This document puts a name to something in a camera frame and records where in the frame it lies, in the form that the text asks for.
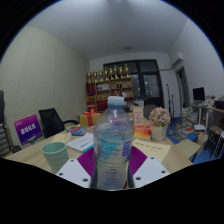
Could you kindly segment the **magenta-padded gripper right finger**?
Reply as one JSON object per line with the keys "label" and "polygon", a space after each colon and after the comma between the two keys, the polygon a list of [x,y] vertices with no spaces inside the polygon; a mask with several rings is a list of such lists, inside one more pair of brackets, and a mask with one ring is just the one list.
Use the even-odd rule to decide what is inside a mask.
{"label": "magenta-padded gripper right finger", "polygon": [[146,156],[138,148],[132,147],[128,170],[130,188],[141,188],[167,175],[169,172],[155,156]]}

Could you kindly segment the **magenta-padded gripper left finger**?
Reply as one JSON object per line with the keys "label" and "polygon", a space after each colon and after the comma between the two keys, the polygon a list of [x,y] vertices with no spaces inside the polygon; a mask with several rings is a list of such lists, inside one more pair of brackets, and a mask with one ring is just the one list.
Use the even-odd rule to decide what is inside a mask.
{"label": "magenta-padded gripper left finger", "polygon": [[83,188],[89,188],[94,169],[94,149],[90,148],[78,159],[69,159],[56,175]]}

